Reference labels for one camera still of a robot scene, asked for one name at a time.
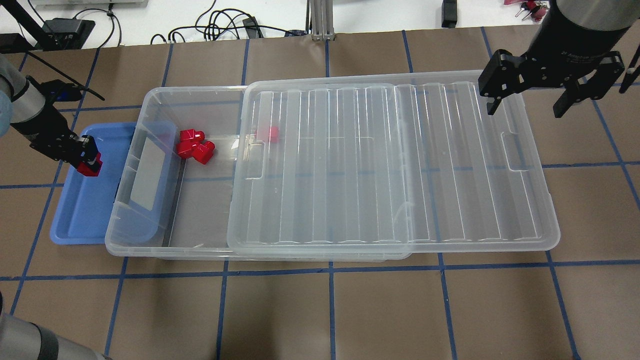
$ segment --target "blue tape grid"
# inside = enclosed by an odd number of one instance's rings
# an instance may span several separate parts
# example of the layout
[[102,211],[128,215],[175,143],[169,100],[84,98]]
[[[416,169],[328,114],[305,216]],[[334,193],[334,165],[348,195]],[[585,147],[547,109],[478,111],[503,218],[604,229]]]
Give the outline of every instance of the blue tape grid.
[[[492,55],[491,48],[489,45],[488,38],[486,36],[486,31],[484,28],[481,28],[481,33],[484,38],[485,45],[487,47],[487,53],[489,56]],[[410,72],[413,72],[413,63],[411,60],[410,47],[408,44],[408,40],[406,37],[406,32],[402,31],[404,49],[406,52],[408,68]],[[326,76],[330,76],[330,64],[329,64],[329,42],[325,43],[325,72]],[[243,73],[242,73],[242,84],[245,85],[246,81],[246,66],[247,66],[247,58],[249,51],[249,40],[246,41],[245,52],[244,52],[244,64],[243,64]],[[168,75],[168,70],[171,62],[171,56],[173,52],[173,44],[170,46],[166,67],[163,76],[163,86],[166,84],[166,77]],[[95,70],[95,66],[99,57],[99,49],[96,50],[95,57],[93,59],[92,67],[89,73],[89,76],[86,81],[86,86],[89,85],[91,77],[93,75],[93,71]],[[27,56],[22,60],[20,65],[20,69],[24,66],[24,63],[27,59]],[[640,83],[634,83],[632,86],[638,86]],[[61,110],[61,112],[71,112],[74,111],[74,121],[72,123],[72,129],[75,127],[77,122],[77,117],[80,111],[99,111],[99,110],[121,110],[121,109],[139,109],[140,105],[134,106],[106,106],[106,107],[98,107],[98,108],[82,108],[82,103],[84,101],[84,96],[81,99],[77,109],[67,109]],[[543,168],[572,168],[572,167],[609,167],[609,166],[620,166],[623,169],[625,174],[625,179],[627,180],[628,185],[630,186],[630,190],[636,202],[636,205],[640,209],[640,199],[638,197],[635,186],[630,178],[629,172],[627,170],[628,165],[640,165],[640,161],[623,161],[621,154],[618,150],[618,147],[613,139],[611,132],[609,131],[609,127],[605,120],[602,111],[600,110],[596,101],[592,101],[595,111],[598,114],[598,117],[602,123],[602,126],[607,134],[609,142],[616,154],[618,159],[617,162],[605,162],[605,163],[577,163],[577,164],[548,164],[543,165]],[[430,172],[435,172],[438,169],[430,168],[427,165],[427,173],[429,176]],[[441,273],[441,284],[444,298],[444,306],[445,306],[445,314],[447,318],[447,328],[449,331],[449,340],[451,343],[451,353],[452,358],[457,359],[456,347],[455,347],[455,339],[454,339],[454,331],[452,328],[452,320],[451,320],[451,309],[449,305],[449,296],[447,291],[447,283],[446,283],[446,270],[471,270],[471,269],[504,269],[504,268],[550,268],[550,273],[552,276],[552,280],[554,283],[554,288],[556,290],[556,295],[558,297],[559,307],[561,310],[561,314],[563,317],[563,322],[566,328],[566,332],[569,338],[571,350],[574,358],[580,359],[579,354],[577,352],[577,347],[575,345],[575,341],[573,339],[573,334],[571,330],[571,326],[569,323],[568,315],[566,313],[566,309],[564,307],[564,300],[562,298],[562,293],[559,285],[559,281],[556,275],[557,267],[565,267],[565,266],[616,266],[616,265],[640,265],[640,259],[623,259],[623,260],[596,260],[596,261],[560,261],[555,262],[552,259],[551,253],[549,251],[546,252],[547,262],[546,263],[498,263],[498,264],[470,264],[470,265],[446,265],[444,263],[444,259],[442,254],[438,254],[438,265],[426,265],[426,266],[371,266],[371,267],[353,267],[353,268],[335,268],[333,262],[329,262],[327,268],[306,268],[306,269],[296,269],[296,270],[267,270],[267,271],[233,271],[230,272],[228,270],[228,261],[224,263],[224,270],[222,272],[189,272],[189,273],[167,273],[167,274],[126,274],[127,262],[128,258],[124,258],[122,263],[122,269],[120,274],[88,274],[88,275],[27,275],[29,265],[31,259],[33,258],[33,253],[35,251],[38,238],[40,237],[40,232],[42,230],[42,226],[44,220],[46,218],[46,214],[48,212],[49,206],[51,205],[51,199],[53,195],[53,191],[55,188],[62,187],[63,184],[58,183],[58,177],[61,171],[61,164],[58,165],[58,169],[56,171],[56,175],[54,176],[54,180],[51,184],[17,184],[17,185],[0,185],[0,190],[2,189],[15,189],[15,188],[50,188],[49,195],[47,197],[47,201],[45,203],[44,210],[42,211],[42,215],[40,217],[40,221],[38,223],[38,228],[36,230],[36,234],[34,236],[34,240],[32,242],[32,246],[29,251],[28,258],[26,260],[25,267],[23,269],[22,275],[16,277],[0,277],[0,281],[18,281],[18,289],[16,291],[16,295],[10,310],[10,314],[15,312],[15,308],[17,307],[20,293],[22,291],[22,287],[25,281],[47,281],[47,280],[85,280],[85,279],[118,279],[118,288],[116,291],[116,297],[113,306],[113,312],[111,315],[110,323],[109,323],[109,332],[108,338],[105,346],[105,354],[109,354],[111,339],[113,335],[113,331],[115,328],[116,316],[118,311],[118,305],[120,302],[120,296],[122,294],[122,286],[125,279],[157,279],[157,278],[183,278],[183,277],[222,277],[222,287],[221,287],[221,298],[220,298],[220,313],[219,313],[219,322],[218,322],[218,337],[216,339],[216,355],[217,358],[220,358],[221,354],[221,341],[222,341],[222,330],[223,330],[223,319],[224,319],[224,309],[225,309],[225,295],[227,288],[227,279],[228,277],[235,276],[270,276],[270,275],[292,275],[292,274],[329,274],[329,295],[330,295],[330,338],[331,338],[331,357],[332,359],[336,358],[335,354],[335,296],[334,296],[334,285],[333,285],[333,275],[334,273],[340,272],[395,272],[395,271],[439,271]],[[220,180],[229,180],[229,177],[221,178]]]

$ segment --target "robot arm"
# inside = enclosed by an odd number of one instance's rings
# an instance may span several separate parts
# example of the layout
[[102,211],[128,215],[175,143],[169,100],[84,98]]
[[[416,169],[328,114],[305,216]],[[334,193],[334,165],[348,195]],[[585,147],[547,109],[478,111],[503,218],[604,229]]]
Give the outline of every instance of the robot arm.
[[[503,98],[532,87],[565,88],[554,105],[557,118],[584,99],[601,99],[625,70],[620,53],[611,49],[638,17],[638,0],[551,0],[527,52],[513,56],[499,49],[480,75],[480,94],[492,98],[489,115]],[[578,82],[594,70],[586,83]],[[620,92],[634,74],[625,76]]]
[[31,148],[53,160],[70,163],[82,175],[98,176],[102,162],[95,140],[71,131],[67,120],[53,106],[55,101],[80,100],[80,90],[77,85],[60,80],[39,84],[22,75],[0,54],[0,121],[5,118],[6,122],[7,113],[11,112],[2,110],[4,104],[4,108],[12,108],[11,126],[31,142]]

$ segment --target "plastic bin lid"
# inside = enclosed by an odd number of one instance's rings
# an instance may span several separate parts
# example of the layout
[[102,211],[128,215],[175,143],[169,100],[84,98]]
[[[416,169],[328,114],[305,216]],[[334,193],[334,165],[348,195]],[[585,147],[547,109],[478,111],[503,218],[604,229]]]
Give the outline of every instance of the plastic bin lid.
[[227,243],[247,256],[403,258],[413,240],[392,85],[255,83]]
[[548,250],[559,226],[519,95],[479,71],[247,88],[227,243],[256,258]]

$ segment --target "blue plastic tray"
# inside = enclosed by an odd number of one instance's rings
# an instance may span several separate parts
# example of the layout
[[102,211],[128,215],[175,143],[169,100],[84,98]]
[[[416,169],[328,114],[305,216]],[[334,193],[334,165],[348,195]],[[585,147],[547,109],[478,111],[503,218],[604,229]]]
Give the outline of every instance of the blue plastic tray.
[[60,245],[104,243],[120,176],[135,122],[117,122],[88,126],[83,135],[92,135],[102,154],[102,169],[97,177],[85,177],[69,167],[50,236]]

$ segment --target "white label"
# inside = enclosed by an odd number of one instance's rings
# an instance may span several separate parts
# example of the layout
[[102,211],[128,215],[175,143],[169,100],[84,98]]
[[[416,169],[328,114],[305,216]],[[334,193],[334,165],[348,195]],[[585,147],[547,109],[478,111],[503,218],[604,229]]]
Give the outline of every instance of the white label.
[[156,192],[164,157],[165,154],[162,149],[147,138],[145,146],[142,148],[138,172],[133,180],[131,200],[149,211],[154,208],[154,202],[156,201]]

